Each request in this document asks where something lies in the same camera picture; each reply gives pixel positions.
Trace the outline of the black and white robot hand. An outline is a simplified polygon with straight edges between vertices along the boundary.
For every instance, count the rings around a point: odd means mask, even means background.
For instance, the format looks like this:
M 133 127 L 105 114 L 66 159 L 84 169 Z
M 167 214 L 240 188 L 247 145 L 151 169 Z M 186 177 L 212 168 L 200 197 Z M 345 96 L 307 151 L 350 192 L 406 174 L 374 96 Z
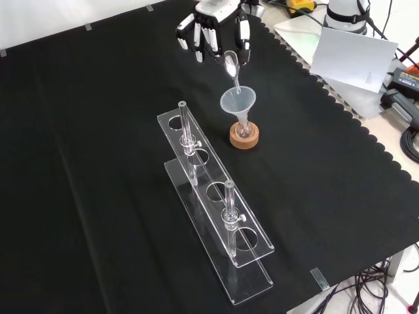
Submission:
M 220 27 L 235 21 L 234 38 L 238 62 L 245 65 L 251 54 L 248 16 L 261 18 L 264 7 L 258 1 L 224 0 L 199 1 L 191 13 L 176 28 L 176 37 L 183 50 L 189 49 L 188 33 L 193 32 L 193 51 L 197 62 L 205 59 L 206 48 L 220 59 L 223 55 Z

